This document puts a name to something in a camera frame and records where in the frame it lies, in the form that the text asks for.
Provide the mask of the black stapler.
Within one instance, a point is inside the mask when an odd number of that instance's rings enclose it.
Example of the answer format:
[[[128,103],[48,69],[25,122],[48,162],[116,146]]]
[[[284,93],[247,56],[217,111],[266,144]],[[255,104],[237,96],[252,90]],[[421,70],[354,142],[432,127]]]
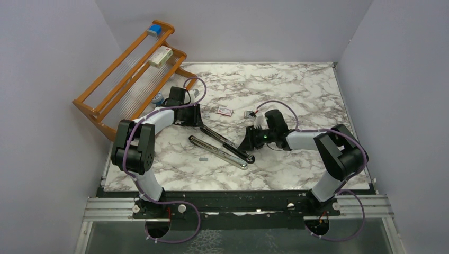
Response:
[[[249,154],[248,152],[245,151],[239,151],[236,144],[234,144],[232,141],[228,140],[224,136],[220,135],[216,131],[213,131],[211,128],[204,125],[200,127],[200,130],[206,135],[219,141],[224,148],[226,148],[228,151],[233,153],[238,158],[244,160],[249,164],[253,164],[255,162],[255,157],[252,154]]]

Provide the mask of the silver staple strip tray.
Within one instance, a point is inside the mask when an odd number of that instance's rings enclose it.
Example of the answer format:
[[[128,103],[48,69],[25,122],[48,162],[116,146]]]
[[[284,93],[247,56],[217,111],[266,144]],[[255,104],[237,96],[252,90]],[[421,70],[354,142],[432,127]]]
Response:
[[[256,117],[255,112],[253,111],[244,111],[244,118],[246,119],[254,119]]]

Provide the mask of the red white staple box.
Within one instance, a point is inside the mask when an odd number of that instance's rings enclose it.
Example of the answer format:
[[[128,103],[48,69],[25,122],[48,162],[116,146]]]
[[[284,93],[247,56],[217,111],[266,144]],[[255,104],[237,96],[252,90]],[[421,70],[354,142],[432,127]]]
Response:
[[[223,106],[219,106],[217,109],[217,113],[220,115],[225,115],[225,116],[232,116],[233,114],[233,110],[223,107]]]

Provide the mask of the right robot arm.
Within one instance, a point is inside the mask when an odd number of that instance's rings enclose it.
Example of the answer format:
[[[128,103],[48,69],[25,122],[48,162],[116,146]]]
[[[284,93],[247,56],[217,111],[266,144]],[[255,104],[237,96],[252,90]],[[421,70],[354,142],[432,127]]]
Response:
[[[325,173],[308,192],[306,210],[319,215],[327,207],[327,201],[341,190],[343,185],[365,168],[367,152],[343,124],[331,129],[303,130],[289,129],[279,110],[265,113],[268,128],[249,126],[239,145],[240,151],[253,151],[263,145],[274,143],[285,151],[315,150],[319,152],[325,166]]]

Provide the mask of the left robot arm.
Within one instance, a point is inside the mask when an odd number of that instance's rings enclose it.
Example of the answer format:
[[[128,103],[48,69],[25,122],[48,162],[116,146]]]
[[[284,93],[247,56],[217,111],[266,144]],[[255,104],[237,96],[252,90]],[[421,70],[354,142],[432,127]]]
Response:
[[[111,163],[133,180],[153,217],[164,215],[169,205],[165,190],[152,170],[156,135],[176,123],[186,127],[202,125],[200,102],[186,103],[187,92],[185,88],[174,87],[171,93],[175,98],[167,99],[138,119],[120,121],[113,142]]]

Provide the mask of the blue white jar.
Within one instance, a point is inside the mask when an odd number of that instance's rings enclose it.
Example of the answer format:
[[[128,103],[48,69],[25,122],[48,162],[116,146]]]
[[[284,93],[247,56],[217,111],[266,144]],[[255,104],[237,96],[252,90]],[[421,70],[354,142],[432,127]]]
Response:
[[[164,97],[161,92],[158,92],[155,97],[152,99],[151,103],[154,104],[155,107],[161,106],[164,103]]]

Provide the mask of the orange wooden shelf rack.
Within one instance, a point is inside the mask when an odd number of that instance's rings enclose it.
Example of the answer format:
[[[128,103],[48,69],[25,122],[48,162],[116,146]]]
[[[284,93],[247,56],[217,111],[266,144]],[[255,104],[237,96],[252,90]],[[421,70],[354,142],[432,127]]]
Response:
[[[187,78],[186,88],[190,89],[196,82],[196,75],[181,66],[187,54],[180,49],[173,48],[173,55],[160,68],[149,64],[148,58],[160,46],[168,47],[167,39],[175,32],[169,23],[153,20],[152,24],[162,27],[160,36],[154,38],[143,32],[73,100],[110,141],[115,139],[118,122],[142,116],[165,85],[174,86],[177,79]]]

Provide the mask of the white red box on shelf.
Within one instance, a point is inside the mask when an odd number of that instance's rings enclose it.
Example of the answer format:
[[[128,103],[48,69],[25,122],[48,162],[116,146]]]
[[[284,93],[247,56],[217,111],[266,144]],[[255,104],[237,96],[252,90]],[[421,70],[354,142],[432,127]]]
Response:
[[[160,46],[149,58],[148,62],[151,66],[160,68],[173,55],[173,50],[167,46]]]

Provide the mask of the blue grey eraser block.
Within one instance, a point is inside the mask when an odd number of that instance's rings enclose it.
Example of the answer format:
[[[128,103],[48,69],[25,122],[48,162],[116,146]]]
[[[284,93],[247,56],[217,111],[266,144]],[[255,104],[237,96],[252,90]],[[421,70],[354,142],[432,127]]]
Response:
[[[147,36],[157,38],[162,33],[162,27],[157,24],[152,24],[147,30],[146,30]]]

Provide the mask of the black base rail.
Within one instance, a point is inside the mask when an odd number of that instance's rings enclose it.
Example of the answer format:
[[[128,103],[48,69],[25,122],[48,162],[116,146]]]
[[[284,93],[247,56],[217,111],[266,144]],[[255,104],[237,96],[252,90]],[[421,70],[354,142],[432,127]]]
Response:
[[[341,194],[320,208],[307,202],[304,191],[168,192],[166,205],[136,197],[91,198],[84,222],[142,222],[152,228],[303,229],[319,220],[392,219],[385,195]]]

